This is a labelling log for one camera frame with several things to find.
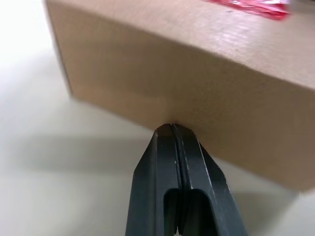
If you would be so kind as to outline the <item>brown cardboard box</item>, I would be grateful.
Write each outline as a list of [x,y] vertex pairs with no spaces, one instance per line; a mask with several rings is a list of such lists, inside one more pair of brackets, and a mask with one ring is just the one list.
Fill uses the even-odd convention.
[[45,0],[73,97],[315,190],[315,2],[283,21],[203,0]]

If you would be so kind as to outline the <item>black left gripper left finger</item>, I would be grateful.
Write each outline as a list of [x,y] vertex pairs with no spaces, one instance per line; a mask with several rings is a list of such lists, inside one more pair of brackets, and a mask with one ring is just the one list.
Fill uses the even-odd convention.
[[132,178],[125,236],[174,236],[180,181],[170,124],[157,128]]

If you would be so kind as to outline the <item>red packet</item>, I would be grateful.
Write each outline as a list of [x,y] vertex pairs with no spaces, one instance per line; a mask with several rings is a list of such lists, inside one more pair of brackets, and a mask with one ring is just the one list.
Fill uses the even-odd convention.
[[204,0],[259,15],[271,20],[284,20],[291,14],[289,0]]

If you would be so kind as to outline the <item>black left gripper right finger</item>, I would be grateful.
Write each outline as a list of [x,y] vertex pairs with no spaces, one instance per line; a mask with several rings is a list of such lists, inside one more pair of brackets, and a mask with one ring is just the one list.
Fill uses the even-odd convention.
[[180,235],[249,236],[220,167],[190,129],[171,128],[182,177]]

